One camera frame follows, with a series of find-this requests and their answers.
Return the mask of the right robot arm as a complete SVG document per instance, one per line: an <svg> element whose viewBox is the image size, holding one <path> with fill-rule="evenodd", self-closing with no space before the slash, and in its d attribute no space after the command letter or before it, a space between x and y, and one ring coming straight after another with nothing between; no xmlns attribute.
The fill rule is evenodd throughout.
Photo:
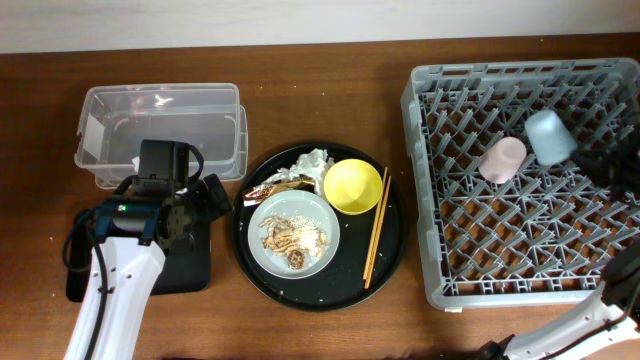
<svg viewBox="0 0 640 360"><path fill-rule="evenodd" d="M540 111L525 122L532 150L545 165L570 160L610 199L629 207L639 194L639 113L627 115L604 150L580 149L562 120ZM607 346L639 337L639 240L607 262L586 299L545 326L500 342L489 341L471 359L582 359Z"/></svg>

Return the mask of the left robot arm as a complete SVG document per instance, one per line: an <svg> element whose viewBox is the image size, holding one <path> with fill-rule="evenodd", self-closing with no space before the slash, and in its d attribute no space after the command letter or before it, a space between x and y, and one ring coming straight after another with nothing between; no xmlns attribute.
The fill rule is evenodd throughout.
<svg viewBox="0 0 640 360"><path fill-rule="evenodd" d="M204 158L196 146L145 140L139 169L103 202L84 212L72 235L90 245L87 275L68 359L132 358L152 295L199 291L210 282L210 225L232 210L215 174L191 172Z"/></svg>

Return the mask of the pink cup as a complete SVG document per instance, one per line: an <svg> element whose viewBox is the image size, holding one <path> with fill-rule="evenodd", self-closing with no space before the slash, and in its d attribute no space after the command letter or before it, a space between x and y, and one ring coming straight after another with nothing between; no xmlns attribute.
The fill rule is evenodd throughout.
<svg viewBox="0 0 640 360"><path fill-rule="evenodd" d="M504 184L516 175L526 156L526 146L521 140L504 137L484 154L478 170L484 179Z"/></svg>

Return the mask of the blue cup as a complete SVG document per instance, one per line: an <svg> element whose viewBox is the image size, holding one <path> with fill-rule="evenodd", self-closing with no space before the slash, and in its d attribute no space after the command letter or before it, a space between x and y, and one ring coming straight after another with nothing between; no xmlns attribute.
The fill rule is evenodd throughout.
<svg viewBox="0 0 640 360"><path fill-rule="evenodd" d="M537 161L552 166L570 158L577 143L560 117L551 110L542 110L525 121L525 132Z"/></svg>

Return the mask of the wooden chopstick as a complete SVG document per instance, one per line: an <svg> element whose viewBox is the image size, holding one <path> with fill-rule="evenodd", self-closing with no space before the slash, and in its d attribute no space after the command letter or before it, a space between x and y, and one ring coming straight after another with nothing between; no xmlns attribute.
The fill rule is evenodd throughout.
<svg viewBox="0 0 640 360"><path fill-rule="evenodd" d="M369 246L368 246L368 250L367 250L366 261L365 261L365 267L364 267L364 272L363 272L363 276L362 276L362 279L365 282L365 288L367 288L366 281L369 278L370 257L371 257L371 254L373 252L374 239L375 239L375 234L377 232L377 226L378 226L379 216L380 216L379 214L380 214L381 202L382 202L382 197L383 197L383 194L384 194L384 189L385 189L385 186L386 186L387 172L388 172L388 168L385 167L384 172L383 172L383 176L382 176L382 192L381 192L380 198L378 199L378 202L376 204L374 222L373 222L373 225L372 225L372 231L371 231Z"/></svg>
<svg viewBox="0 0 640 360"><path fill-rule="evenodd" d="M385 189L384 189L384 194L383 194L383 197L382 197L380 214L379 214L380 215L379 216L379 222L378 222L378 226L377 226L377 232L375 234L373 252L372 252L371 257L370 257L369 278L366 281L367 288L365 288L365 282L364 282L364 288L365 289L368 289L370 287L370 284L371 284L371 281L372 281L372 277L373 277L373 271L374 271L374 267L375 267L375 260L376 260L377 250L378 250L378 247L379 247L380 237L381 237L381 233L382 233L382 227L383 227L383 223L384 223L384 217L385 217L387 201L388 201L388 197L389 197L389 193L390 193L390 187L391 187L391 176L387 172L386 186L385 186Z"/></svg>

